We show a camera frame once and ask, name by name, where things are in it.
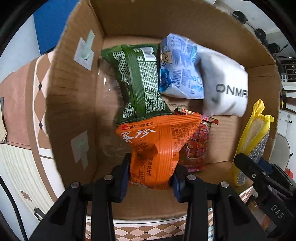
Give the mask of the yellow silver scrubbing sponge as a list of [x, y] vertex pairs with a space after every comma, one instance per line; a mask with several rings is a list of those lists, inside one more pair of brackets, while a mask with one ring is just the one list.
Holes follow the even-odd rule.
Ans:
[[258, 163], [264, 153], [269, 136], [270, 124], [274, 122], [271, 115], [263, 115], [264, 103], [259, 99], [252, 108], [252, 113], [240, 137], [236, 154], [246, 154]]

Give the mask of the orange snack bag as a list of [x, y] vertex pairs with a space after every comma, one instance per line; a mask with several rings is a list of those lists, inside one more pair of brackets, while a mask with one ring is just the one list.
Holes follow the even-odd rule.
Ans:
[[116, 133], [132, 149], [130, 182], [166, 190], [179, 161], [179, 151], [198, 129], [199, 113], [162, 115], [119, 125]]

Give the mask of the grey round chair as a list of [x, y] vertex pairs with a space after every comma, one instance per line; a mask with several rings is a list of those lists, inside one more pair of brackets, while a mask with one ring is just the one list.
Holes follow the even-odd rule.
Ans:
[[275, 145], [269, 162], [276, 164], [284, 171], [288, 166], [290, 154], [290, 144], [288, 140], [282, 134], [277, 133]]

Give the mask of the red snack bag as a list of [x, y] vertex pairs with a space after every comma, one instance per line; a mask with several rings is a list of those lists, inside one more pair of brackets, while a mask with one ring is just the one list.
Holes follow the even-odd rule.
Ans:
[[219, 125], [219, 121], [203, 115], [199, 127], [180, 150], [179, 164], [186, 167], [189, 173], [205, 169], [204, 161], [212, 124]]

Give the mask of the white ONMAX pouch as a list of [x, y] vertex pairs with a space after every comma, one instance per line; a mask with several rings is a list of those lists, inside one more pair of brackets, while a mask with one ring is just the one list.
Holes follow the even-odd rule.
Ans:
[[203, 115], [242, 117], [248, 103], [248, 73], [244, 66], [201, 45], [198, 54], [204, 85]]

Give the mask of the barbell on rack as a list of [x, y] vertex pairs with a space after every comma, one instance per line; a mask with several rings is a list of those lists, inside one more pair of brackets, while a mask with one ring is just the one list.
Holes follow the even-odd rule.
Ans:
[[246, 25], [247, 27], [250, 27], [251, 30], [255, 33], [255, 36], [257, 39], [260, 40], [260, 42], [266, 46], [266, 48], [270, 51], [271, 54], [278, 54], [280, 50], [280, 46], [276, 43], [270, 43], [267, 41], [266, 32], [260, 28], [252, 27], [250, 24], [247, 23], [248, 19], [246, 15], [244, 15], [241, 11], [233, 11], [231, 12], [231, 16], [234, 17], [236, 20], [241, 22], [241, 24]]

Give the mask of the blue white snack bag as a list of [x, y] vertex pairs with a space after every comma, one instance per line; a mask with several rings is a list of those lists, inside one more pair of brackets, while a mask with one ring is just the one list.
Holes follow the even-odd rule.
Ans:
[[187, 37], [168, 34], [160, 44], [159, 92], [181, 99], [203, 99], [199, 62], [201, 46]]

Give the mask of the checkered printed tablecloth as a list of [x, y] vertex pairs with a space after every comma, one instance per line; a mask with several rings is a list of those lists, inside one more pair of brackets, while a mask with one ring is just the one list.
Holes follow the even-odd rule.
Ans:
[[[147, 147], [147, 137], [152, 141], [153, 135], [150, 137], [149, 134], [156, 133], [152, 131], [156, 128], [152, 127], [157, 124], [156, 121], [161, 121], [160, 124], [166, 126], [171, 123], [169, 121], [175, 121], [173, 124], [177, 124], [177, 118], [171, 114], [144, 120], [135, 119], [131, 123], [121, 123], [121, 128], [117, 128], [116, 117], [122, 112], [119, 109], [119, 97], [122, 96], [119, 86], [118, 89], [116, 87], [117, 81], [108, 73], [104, 77], [106, 83], [103, 84], [102, 78], [97, 80], [101, 93], [97, 93], [96, 97], [100, 97], [99, 102], [102, 103], [96, 104], [97, 113], [91, 116], [98, 118], [100, 133], [95, 134], [93, 140], [90, 127], [87, 132], [82, 132], [84, 137], [88, 137], [88, 146], [86, 140], [83, 144], [83, 140], [78, 140], [78, 137], [72, 137], [70, 141], [67, 139], [66, 144], [70, 144], [70, 156], [65, 164], [66, 171], [58, 171], [58, 162], [54, 160], [45, 123], [47, 82], [54, 55], [55, 52], [52, 51], [40, 56], [12, 72], [1, 83], [1, 97], [4, 97], [2, 111], [8, 133], [7, 144], [1, 144], [1, 158], [13, 186], [31, 213], [34, 208], [39, 208], [44, 213], [50, 209], [65, 190], [63, 178], [72, 180], [79, 177], [81, 181], [91, 181], [94, 174], [107, 174], [109, 169], [117, 165], [115, 161], [121, 161], [121, 156], [132, 152], [135, 140], [144, 139], [144, 147]], [[115, 87], [107, 87], [110, 83], [115, 84]], [[240, 193], [240, 190], [247, 189], [250, 184], [246, 182], [245, 186], [240, 187], [234, 184], [230, 176], [231, 162], [226, 159], [230, 158], [233, 152], [229, 149], [235, 146], [235, 137], [239, 132], [236, 129], [240, 128], [241, 120], [238, 116], [215, 118], [218, 119], [219, 125], [213, 123], [211, 127], [205, 159], [206, 171], [197, 174], [211, 183], [227, 180], [238, 188]], [[101, 156], [93, 157], [96, 155], [95, 152], [88, 159], [83, 159], [85, 162], [82, 163], [81, 157], [82, 154], [86, 154], [87, 147], [88, 151], [95, 150], [95, 147], [91, 147], [93, 142], [99, 144]], [[61, 149], [66, 148], [66, 144], [63, 144]], [[156, 189], [156, 186], [153, 186], [154, 189], [136, 188], [135, 185], [143, 184], [139, 182], [139, 178], [137, 180], [131, 183], [122, 204], [114, 204], [112, 209], [115, 223], [118, 223], [118, 220], [156, 220], [183, 215], [185, 206], [177, 204], [172, 191], [160, 191], [162, 189]]]

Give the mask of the green snack bag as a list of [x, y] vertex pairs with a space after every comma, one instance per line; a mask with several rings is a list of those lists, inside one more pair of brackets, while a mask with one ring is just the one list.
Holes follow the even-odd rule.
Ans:
[[127, 44], [101, 51], [114, 69], [125, 102], [117, 124], [171, 114], [159, 93], [158, 48], [157, 44]]

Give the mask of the blue folded mat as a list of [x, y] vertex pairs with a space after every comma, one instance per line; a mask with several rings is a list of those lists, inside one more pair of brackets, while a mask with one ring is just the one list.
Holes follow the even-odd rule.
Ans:
[[66, 21], [78, 0], [49, 0], [33, 16], [40, 53], [56, 47]]

